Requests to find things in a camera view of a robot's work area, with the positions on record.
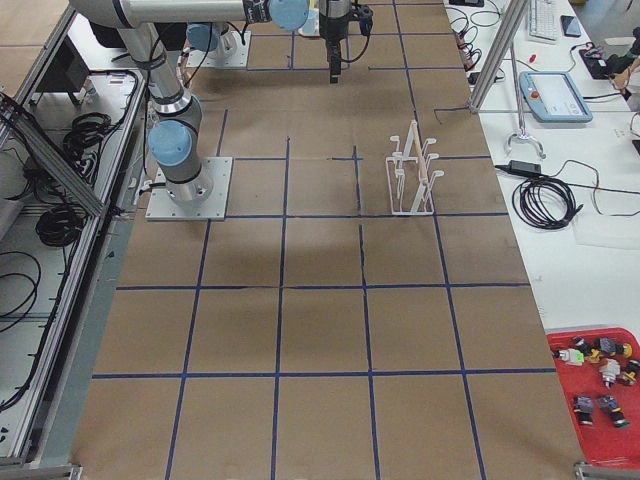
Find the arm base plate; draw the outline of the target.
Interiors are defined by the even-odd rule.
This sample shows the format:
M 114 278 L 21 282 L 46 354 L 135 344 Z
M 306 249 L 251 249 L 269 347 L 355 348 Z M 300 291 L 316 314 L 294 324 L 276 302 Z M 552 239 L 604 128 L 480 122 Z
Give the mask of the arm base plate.
M 239 33 L 229 31 L 224 34 L 215 50 L 208 53 L 190 48 L 187 67 L 213 68 L 218 70 L 245 69 L 248 63 L 251 33 L 245 34 L 245 40 Z
M 158 168 L 155 182 L 165 186 L 151 192 L 146 219 L 149 221 L 223 221 L 226 216 L 232 176 L 232 157 L 204 157 L 201 172 L 190 183 L 175 184 Z

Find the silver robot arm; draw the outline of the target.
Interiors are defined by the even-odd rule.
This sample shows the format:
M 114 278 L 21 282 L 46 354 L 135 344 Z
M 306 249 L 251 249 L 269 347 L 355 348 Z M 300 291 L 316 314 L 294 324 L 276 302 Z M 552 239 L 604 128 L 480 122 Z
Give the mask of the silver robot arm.
M 159 122 L 148 134 L 148 145 L 164 174 L 168 196 L 178 204 L 207 199 L 214 180 L 197 154 L 200 103 L 168 63 L 155 25 L 273 22 L 294 31 L 304 25 L 309 12 L 307 1 L 72 1 L 70 5 L 89 21 L 116 29 L 150 81 Z
M 227 24 L 190 23 L 186 37 L 193 49 L 214 61 L 227 60 L 238 50 L 238 42 Z

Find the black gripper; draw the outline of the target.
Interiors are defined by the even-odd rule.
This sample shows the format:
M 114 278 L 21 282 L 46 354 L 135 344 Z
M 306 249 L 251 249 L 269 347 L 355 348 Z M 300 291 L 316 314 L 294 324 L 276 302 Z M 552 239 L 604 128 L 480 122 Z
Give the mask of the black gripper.
M 339 81 L 342 69 L 341 41 L 348 33 L 349 1 L 319 1 L 319 33 L 327 41 L 327 62 L 331 83 Z

